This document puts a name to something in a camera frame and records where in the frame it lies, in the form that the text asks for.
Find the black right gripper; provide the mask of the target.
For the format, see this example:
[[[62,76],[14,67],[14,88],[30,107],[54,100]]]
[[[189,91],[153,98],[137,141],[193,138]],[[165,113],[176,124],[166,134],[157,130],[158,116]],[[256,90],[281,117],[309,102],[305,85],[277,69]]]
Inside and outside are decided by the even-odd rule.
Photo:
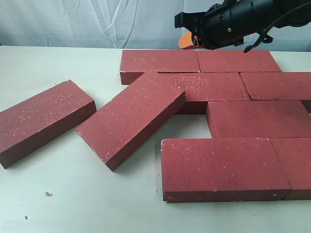
[[[215,50],[239,46],[244,37],[253,33],[259,34],[255,46],[270,44],[273,38],[268,32],[290,7],[288,0],[225,0],[205,12],[181,12],[174,17],[174,26],[188,32],[179,39],[179,48]]]

